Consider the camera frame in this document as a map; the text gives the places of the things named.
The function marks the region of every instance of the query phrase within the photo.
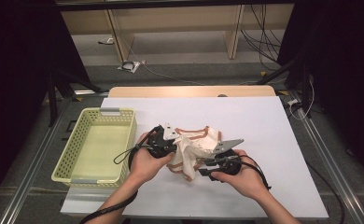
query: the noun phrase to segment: white table surface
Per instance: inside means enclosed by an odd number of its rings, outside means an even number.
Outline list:
[[[220,98],[105,98],[102,107],[129,107],[136,113],[137,134],[169,122],[175,128],[210,126],[222,140],[244,138],[244,149],[263,170],[271,193],[297,218],[329,217],[304,162],[284,108],[276,96]],[[70,188],[62,213],[87,215],[112,189]],[[266,217],[253,200],[226,183],[199,173],[192,182],[163,167],[142,186],[124,216],[253,219]]]

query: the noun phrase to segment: small white object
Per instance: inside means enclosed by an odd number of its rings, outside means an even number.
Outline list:
[[[164,135],[162,138],[164,140],[173,140],[179,137],[179,134],[176,133],[175,128],[171,127],[170,123],[166,122],[163,129],[164,129]]]
[[[298,100],[297,100],[297,99],[294,99],[294,100],[288,101],[287,103],[288,103],[289,105],[294,105],[294,104],[296,104],[297,102],[298,102]]]

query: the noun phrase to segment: black handheld controller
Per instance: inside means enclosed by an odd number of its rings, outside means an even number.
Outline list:
[[[202,176],[209,176],[209,178],[214,181],[217,180],[211,176],[211,173],[214,171],[223,172],[228,175],[237,175],[241,169],[241,163],[236,162],[240,161],[240,157],[238,157],[237,153],[235,153],[232,149],[229,149],[225,152],[216,154],[214,159],[205,160],[204,163],[207,166],[216,166],[219,167],[213,170],[208,169],[199,169],[199,172]]]
[[[176,145],[173,145],[174,140],[164,140],[164,129],[162,126],[159,127],[156,133],[147,139],[147,144],[150,145],[147,150],[152,157],[157,159],[165,157],[171,152],[176,152]]]

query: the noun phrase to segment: white cloth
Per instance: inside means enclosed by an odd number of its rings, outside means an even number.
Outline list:
[[[204,158],[212,155],[214,148],[221,140],[221,132],[208,126],[197,131],[185,131],[178,128],[175,131],[179,134],[174,141],[177,149],[167,167],[171,172],[182,174],[191,181],[196,176],[196,171]]]

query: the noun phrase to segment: hand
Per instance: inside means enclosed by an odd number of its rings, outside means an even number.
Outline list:
[[[138,142],[141,142],[146,135],[146,133],[143,133]],[[170,162],[173,156],[174,152],[168,154],[166,157],[156,159],[149,154],[146,148],[140,148],[133,157],[129,177],[135,178],[136,181],[144,184],[151,180],[162,166]]]
[[[234,151],[240,156],[242,161],[256,166],[249,158],[241,157],[246,156],[245,151],[239,149],[235,149]],[[258,199],[263,193],[268,192],[260,175],[255,170],[245,165],[242,165],[241,170],[237,175],[213,172],[211,176],[232,185],[239,193],[254,200]]]

